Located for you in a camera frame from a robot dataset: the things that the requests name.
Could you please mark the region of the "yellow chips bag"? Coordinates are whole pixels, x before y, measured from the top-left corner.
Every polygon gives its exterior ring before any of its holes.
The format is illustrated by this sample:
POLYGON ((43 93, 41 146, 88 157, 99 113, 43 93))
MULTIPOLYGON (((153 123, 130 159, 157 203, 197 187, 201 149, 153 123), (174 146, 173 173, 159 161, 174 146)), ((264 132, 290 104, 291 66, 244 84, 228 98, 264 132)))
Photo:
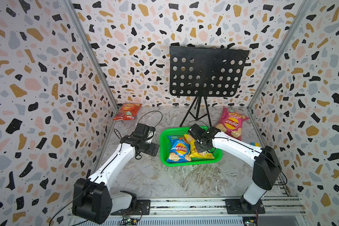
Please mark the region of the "yellow chips bag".
POLYGON ((214 159, 213 154, 211 154, 211 153, 209 153, 207 151, 200 152, 200 153, 197 151, 197 148, 195 146, 195 140, 194 140, 194 138, 191 135, 185 134, 184 138, 190 144, 190 154, 189 154, 189 157, 191 159, 195 159, 195 160, 213 160, 214 159))

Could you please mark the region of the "blue chips bag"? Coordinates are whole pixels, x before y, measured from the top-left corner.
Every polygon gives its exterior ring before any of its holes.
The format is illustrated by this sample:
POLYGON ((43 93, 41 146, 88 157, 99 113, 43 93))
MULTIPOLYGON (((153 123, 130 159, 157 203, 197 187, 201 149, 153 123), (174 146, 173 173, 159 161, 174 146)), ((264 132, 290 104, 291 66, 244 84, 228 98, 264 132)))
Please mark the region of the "blue chips bag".
POLYGON ((190 144, 184 136, 172 135, 167 136, 171 144, 171 149, 169 151, 167 163, 187 163, 191 162, 190 154, 190 144))

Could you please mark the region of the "red chips bag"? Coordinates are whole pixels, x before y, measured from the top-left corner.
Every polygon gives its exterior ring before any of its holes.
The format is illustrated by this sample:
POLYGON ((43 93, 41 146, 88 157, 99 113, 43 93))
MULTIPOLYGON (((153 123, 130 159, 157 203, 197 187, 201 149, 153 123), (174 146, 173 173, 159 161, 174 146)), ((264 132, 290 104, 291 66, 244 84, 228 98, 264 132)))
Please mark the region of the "red chips bag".
POLYGON ((135 120, 142 104, 125 103, 120 108, 119 112, 113 118, 114 121, 132 121, 135 120))

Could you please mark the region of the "pink chips bag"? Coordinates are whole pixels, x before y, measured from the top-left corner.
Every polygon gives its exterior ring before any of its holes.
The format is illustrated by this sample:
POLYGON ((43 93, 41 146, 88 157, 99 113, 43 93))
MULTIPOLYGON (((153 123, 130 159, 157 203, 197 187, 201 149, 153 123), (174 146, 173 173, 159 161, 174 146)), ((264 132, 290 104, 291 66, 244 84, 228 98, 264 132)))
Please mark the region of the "pink chips bag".
POLYGON ((242 140, 243 122, 249 118, 227 107, 223 107, 221 118, 215 128, 221 130, 227 135, 242 140))

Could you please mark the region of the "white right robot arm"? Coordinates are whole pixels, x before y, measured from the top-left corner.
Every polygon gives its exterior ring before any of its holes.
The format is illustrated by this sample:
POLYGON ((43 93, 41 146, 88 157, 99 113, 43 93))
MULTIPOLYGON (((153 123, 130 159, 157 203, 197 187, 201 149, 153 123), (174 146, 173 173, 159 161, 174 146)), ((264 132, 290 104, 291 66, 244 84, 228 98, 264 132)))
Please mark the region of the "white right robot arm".
POLYGON ((207 130, 194 124, 188 130, 198 151, 220 149, 253 168, 252 182, 239 199, 227 199, 228 214, 264 214, 262 196, 272 190, 282 169, 274 149, 270 146, 257 147, 235 139, 221 130, 210 127, 207 130))

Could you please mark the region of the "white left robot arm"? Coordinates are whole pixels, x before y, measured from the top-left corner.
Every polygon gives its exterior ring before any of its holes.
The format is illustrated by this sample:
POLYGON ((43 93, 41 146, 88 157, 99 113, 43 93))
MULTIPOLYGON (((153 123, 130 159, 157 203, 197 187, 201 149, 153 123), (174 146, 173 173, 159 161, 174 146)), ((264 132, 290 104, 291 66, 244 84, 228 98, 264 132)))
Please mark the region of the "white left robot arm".
POLYGON ((156 156, 159 145, 152 142, 155 127, 142 123, 123 136, 116 151, 87 179, 78 179, 74 184, 72 214, 85 220, 102 224, 114 213, 122 215, 140 210, 136 194, 120 191, 111 194, 112 184, 131 159, 141 159, 143 154, 156 156))

